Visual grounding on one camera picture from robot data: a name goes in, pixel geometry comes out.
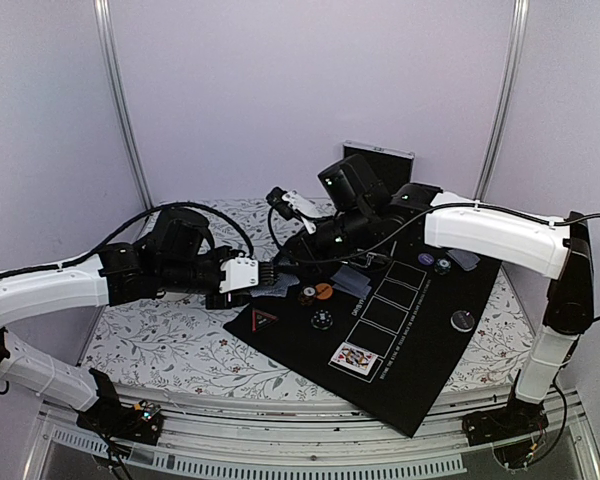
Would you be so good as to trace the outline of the purple small blind button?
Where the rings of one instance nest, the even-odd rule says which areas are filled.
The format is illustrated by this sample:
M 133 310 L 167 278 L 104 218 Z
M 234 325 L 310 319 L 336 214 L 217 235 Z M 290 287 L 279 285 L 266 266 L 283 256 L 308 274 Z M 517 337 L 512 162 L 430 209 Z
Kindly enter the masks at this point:
M 435 263 L 435 258 L 429 253 L 420 253 L 417 259 L 420 264 L 425 266 L 431 266 Z

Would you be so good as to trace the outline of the dealt blue card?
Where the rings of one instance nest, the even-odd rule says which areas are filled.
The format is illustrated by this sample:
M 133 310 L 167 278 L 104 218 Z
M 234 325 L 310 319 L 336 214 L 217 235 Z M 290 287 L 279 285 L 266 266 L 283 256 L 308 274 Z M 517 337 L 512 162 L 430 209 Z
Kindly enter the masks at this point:
M 368 283 L 356 283 L 347 279 L 335 281 L 334 288 L 358 299 L 366 299 L 371 291 L 371 286 Z
M 450 249 L 447 254 L 466 272 L 473 271 L 480 263 L 480 257 L 473 252 L 460 249 Z
M 331 276 L 331 280 L 333 282 L 338 281 L 338 280 L 349 280 L 351 282 L 356 282 L 356 283 L 362 283 L 362 284 L 366 284 L 366 283 L 370 283 L 370 279 L 364 275 L 363 273 L 360 273 L 359 271 L 357 271 L 356 269 L 353 269 L 351 267 L 349 267 L 348 265 L 342 265 L 332 276 Z

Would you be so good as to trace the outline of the orange big blind button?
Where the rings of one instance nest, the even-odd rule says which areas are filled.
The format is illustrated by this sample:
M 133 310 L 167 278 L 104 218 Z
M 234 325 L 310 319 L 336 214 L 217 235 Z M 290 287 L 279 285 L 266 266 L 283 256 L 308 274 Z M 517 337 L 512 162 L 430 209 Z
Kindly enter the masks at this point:
M 318 300 L 328 300 L 333 296 L 334 289 L 328 283 L 320 283 L 315 286 L 316 298 Z

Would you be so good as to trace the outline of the green blue chip stack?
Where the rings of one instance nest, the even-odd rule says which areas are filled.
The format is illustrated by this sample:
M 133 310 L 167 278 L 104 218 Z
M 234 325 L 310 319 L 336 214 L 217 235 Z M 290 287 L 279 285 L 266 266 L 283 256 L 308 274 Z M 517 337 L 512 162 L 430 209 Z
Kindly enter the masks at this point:
M 451 272 L 452 263 L 447 258 L 439 258 L 434 264 L 434 271 L 439 275 L 447 275 Z

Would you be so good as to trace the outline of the orange black chip stack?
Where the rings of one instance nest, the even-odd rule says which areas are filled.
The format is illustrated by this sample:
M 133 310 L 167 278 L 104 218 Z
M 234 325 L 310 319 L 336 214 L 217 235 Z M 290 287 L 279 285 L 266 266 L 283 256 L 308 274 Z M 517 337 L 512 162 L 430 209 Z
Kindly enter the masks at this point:
M 314 286 L 304 286 L 298 294 L 298 302 L 302 306 L 311 306 L 317 295 L 317 290 Z

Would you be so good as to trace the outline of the blue playing card deck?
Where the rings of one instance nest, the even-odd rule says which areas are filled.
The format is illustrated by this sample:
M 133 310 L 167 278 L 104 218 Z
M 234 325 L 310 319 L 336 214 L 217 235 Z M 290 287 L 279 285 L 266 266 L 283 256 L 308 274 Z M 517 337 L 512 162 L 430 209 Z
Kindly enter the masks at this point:
M 291 287 L 300 283 L 299 278 L 292 274 L 279 274 L 272 285 L 258 285 L 247 290 L 254 298 L 257 297 L 279 297 L 284 298 Z

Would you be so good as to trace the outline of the black and green chip stack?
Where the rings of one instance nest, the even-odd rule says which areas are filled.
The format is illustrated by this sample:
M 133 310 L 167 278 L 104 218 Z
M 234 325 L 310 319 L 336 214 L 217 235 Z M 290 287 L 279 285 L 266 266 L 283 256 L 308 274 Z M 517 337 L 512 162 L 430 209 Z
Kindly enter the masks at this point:
M 328 310 L 318 310 L 311 317 L 311 326 L 321 331 L 330 329 L 333 323 L 333 316 Z

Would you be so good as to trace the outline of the black white dealer button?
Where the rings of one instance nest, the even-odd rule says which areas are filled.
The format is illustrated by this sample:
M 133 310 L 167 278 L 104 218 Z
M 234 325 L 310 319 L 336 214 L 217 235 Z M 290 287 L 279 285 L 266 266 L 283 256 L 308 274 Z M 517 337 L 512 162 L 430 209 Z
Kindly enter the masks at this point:
M 450 318 L 450 322 L 454 329 L 462 333 L 469 333 L 476 326 L 474 316 L 469 311 L 464 310 L 454 312 Z

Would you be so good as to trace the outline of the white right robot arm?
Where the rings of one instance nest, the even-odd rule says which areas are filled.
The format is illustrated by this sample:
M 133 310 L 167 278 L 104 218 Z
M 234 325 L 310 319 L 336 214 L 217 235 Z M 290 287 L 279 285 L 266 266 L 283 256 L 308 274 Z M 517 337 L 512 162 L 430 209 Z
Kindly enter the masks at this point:
M 304 224 L 304 232 L 283 248 L 298 264 L 362 259 L 409 233 L 429 247 L 489 257 L 549 279 L 542 326 L 507 406 L 497 415 L 504 435 L 519 435 L 534 422 L 551 383 L 594 321 L 586 217 L 523 213 L 421 183 L 406 183 L 391 193 L 359 154 L 332 164 L 318 178 L 336 209 L 332 216 L 320 215 L 295 190 L 276 190 L 268 197 L 282 217 Z

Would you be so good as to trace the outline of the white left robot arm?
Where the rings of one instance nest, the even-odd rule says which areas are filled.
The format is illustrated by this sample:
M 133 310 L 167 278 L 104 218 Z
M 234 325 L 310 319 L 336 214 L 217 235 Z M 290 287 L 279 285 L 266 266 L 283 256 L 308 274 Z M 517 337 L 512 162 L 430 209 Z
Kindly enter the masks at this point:
M 24 330 L 66 317 L 64 332 L 84 336 L 78 323 L 93 311 L 164 296 L 203 295 L 208 307 L 226 308 L 258 281 L 251 253 L 218 244 L 207 218 L 180 206 L 160 211 L 153 228 L 132 242 L 106 240 L 76 257 L 0 271 L 0 380 L 86 412 L 108 434 L 121 433 L 128 412 L 106 374 L 75 365 L 68 349 L 77 341 L 55 350 Z

